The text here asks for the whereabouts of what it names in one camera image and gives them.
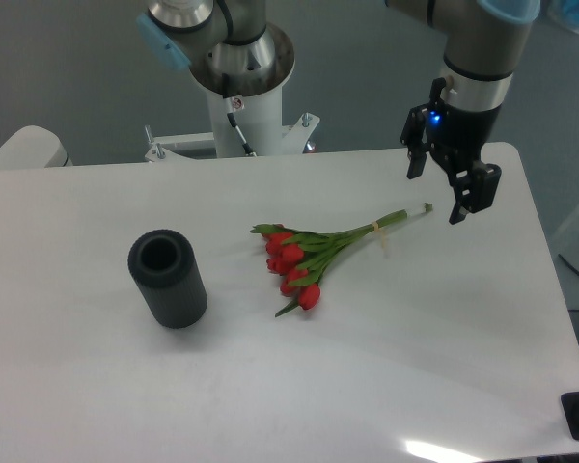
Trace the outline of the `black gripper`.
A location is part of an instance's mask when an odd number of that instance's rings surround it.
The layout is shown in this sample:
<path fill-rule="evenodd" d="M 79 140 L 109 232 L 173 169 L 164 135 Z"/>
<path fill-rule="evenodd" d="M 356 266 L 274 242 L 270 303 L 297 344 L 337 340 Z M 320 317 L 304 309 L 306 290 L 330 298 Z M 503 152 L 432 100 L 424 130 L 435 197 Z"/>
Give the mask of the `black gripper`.
<path fill-rule="evenodd" d="M 406 177 L 414 179 L 423 173 L 429 151 L 432 159 L 453 180 L 455 204 L 450 224 L 458 224 L 468 214 L 478 213 L 493 204 L 502 170 L 496 164 L 480 160 L 481 150 L 500 110 L 498 106 L 488 111 L 464 111 L 443 100 L 438 100 L 433 108 L 424 104 L 409 110 L 400 135 L 409 160 Z M 427 143 L 424 141 L 426 125 Z"/>

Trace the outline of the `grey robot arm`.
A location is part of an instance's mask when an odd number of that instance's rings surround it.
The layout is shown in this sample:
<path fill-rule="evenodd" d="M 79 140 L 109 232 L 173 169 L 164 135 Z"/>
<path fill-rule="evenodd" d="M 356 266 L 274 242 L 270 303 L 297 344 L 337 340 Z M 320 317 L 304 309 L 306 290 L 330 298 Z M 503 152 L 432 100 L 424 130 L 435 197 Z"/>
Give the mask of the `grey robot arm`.
<path fill-rule="evenodd" d="M 400 140 L 408 176 L 432 159 L 455 195 L 459 223 L 493 204 L 501 170 L 481 159 L 534 20 L 537 1 L 396 1 L 393 8 L 447 37 L 428 102 L 409 111 Z M 150 1 L 137 28 L 157 59 L 188 69 L 206 91 L 219 157 L 301 151 L 284 131 L 281 91 L 294 64 L 288 36 L 263 1 Z"/>

